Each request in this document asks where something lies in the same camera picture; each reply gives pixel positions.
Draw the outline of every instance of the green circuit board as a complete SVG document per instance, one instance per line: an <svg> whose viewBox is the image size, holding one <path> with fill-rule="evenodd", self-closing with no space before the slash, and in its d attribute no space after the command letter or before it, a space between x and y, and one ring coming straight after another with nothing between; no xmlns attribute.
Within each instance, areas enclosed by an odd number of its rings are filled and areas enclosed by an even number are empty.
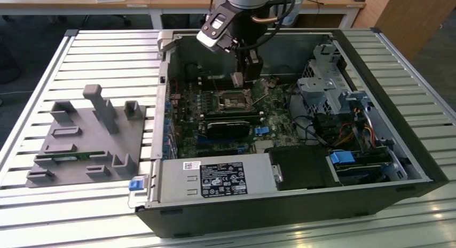
<svg viewBox="0 0 456 248"><path fill-rule="evenodd" d="M260 79L244 90L203 91L196 85L189 85L179 101L173 102L179 158L211 156L213 151L220 155L224 152L257 153L257 141L271 141L273 146L299 144L300 139L288 115L288 95L289 84L276 84L275 79ZM263 114L261 122L251 125L248 136L217 142L209 140L204 135L205 122L200 116L239 111ZM257 135L255 129L263 127L268 127L268 132Z"/></svg>

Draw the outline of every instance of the wooden cabinet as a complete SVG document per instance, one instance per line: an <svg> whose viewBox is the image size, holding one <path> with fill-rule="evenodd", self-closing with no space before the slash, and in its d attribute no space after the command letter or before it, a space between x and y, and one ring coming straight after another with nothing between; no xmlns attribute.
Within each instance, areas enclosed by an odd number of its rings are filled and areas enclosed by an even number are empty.
<svg viewBox="0 0 456 248"><path fill-rule="evenodd" d="M411 60L421 50L456 0L365 0L355 28L377 27Z"/></svg>

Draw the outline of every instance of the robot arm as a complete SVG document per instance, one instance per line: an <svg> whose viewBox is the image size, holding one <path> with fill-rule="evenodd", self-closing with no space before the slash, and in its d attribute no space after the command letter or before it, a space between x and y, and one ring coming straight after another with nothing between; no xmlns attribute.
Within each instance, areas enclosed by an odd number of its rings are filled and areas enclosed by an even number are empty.
<svg viewBox="0 0 456 248"><path fill-rule="evenodd" d="M269 18L269 9L275 5L292 6L279 17ZM221 48L236 53L236 73L232 75L236 87L244 81L260 77L263 60L257 55L257 47L277 33L283 19L293 10L295 0L225 0L208 15L208 19L197 34L199 41L212 51ZM279 22L275 31L261 41L267 32L267 24Z"/></svg>

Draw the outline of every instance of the motherboard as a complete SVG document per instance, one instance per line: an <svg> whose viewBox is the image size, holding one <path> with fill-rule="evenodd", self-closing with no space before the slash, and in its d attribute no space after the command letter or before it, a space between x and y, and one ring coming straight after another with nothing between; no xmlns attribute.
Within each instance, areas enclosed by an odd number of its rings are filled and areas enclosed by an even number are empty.
<svg viewBox="0 0 456 248"><path fill-rule="evenodd" d="M244 89L221 90L216 78L209 84L197 81L172 88L179 158L263 153L300 143L287 109L289 83L268 77Z"/></svg>

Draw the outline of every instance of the barcode sticker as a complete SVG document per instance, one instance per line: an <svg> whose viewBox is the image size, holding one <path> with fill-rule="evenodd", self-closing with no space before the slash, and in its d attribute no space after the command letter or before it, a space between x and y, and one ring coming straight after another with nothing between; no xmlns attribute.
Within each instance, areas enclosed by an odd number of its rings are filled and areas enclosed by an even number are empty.
<svg viewBox="0 0 456 248"><path fill-rule="evenodd" d="M185 161L184 162L184 170L187 169L200 169L201 162L200 161Z"/></svg>

